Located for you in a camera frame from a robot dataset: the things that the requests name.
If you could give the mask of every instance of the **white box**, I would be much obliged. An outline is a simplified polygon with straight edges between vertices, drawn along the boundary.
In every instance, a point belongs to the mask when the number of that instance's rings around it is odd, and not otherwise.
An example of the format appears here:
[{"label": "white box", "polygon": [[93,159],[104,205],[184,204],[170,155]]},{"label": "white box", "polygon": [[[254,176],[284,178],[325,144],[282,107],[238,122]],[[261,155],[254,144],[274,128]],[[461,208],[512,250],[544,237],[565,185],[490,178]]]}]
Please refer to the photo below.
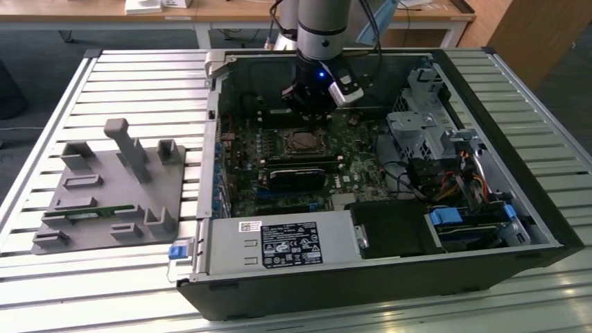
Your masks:
[{"label": "white box", "polygon": [[161,0],[164,7],[186,8],[192,0]]},{"label": "white box", "polygon": [[146,14],[148,12],[161,12],[158,0],[125,0],[125,14]]}]

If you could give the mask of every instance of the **green circuit board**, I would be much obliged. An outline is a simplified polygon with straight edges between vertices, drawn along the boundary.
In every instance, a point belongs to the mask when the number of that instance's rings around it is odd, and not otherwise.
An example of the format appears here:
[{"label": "green circuit board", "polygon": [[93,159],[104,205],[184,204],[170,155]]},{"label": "green circuit board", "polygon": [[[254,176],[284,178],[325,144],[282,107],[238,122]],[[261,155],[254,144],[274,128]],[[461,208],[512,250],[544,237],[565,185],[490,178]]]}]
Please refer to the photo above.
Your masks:
[{"label": "green circuit board", "polygon": [[[334,210],[330,197],[352,194],[356,200],[385,200],[388,188],[373,153],[378,125],[357,115],[336,111],[332,121],[313,131],[302,128],[262,129],[245,121],[225,142],[232,216],[289,214]],[[341,156],[342,165],[326,172],[321,189],[272,194],[261,159]]]}]

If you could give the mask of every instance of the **table leg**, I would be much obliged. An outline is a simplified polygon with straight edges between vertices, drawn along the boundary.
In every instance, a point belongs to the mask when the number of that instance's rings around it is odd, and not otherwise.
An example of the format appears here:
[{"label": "table leg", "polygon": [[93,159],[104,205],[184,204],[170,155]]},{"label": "table leg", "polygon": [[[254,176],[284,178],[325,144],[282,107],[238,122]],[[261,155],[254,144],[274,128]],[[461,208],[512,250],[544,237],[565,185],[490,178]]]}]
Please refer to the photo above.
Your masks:
[{"label": "table leg", "polygon": [[197,47],[200,49],[210,49],[212,43],[209,42],[209,24],[196,23],[193,27],[194,35],[197,37]]},{"label": "table leg", "polygon": [[72,38],[72,30],[57,30],[57,32],[64,43],[72,43],[74,41]]},{"label": "table leg", "polygon": [[444,35],[440,47],[456,47],[458,45],[460,37],[462,37],[464,29],[468,22],[454,22]]},{"label": "table leg", "polygon": [[222,29],[221,31],[224,33],[224,40],[232,40],[230,29]]}]

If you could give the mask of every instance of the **motherboard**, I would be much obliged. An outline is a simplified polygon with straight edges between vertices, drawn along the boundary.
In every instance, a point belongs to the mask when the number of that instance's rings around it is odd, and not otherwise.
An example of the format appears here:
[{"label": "motherboard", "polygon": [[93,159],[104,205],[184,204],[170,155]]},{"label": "motherboard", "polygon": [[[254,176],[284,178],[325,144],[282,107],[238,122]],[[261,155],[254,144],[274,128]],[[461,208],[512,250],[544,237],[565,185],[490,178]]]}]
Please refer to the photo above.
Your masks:
[{"label": "motherboard", "polygon": [[316,128],[229,123],[221,141],[232,216],[342,210],[356,201],[388,199],[373,148],[381,124],[346,110]]}]

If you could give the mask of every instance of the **power supply label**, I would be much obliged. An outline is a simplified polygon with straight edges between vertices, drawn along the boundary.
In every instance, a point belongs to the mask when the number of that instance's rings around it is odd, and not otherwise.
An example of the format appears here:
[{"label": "power supply label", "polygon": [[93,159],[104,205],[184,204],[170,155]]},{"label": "power supply label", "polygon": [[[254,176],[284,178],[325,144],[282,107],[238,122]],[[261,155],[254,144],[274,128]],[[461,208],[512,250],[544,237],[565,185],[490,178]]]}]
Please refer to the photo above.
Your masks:
[{"label": "power supply label", "polygon": [[316,222],[262,225],[261,252],[265,268],[322,264]]}]

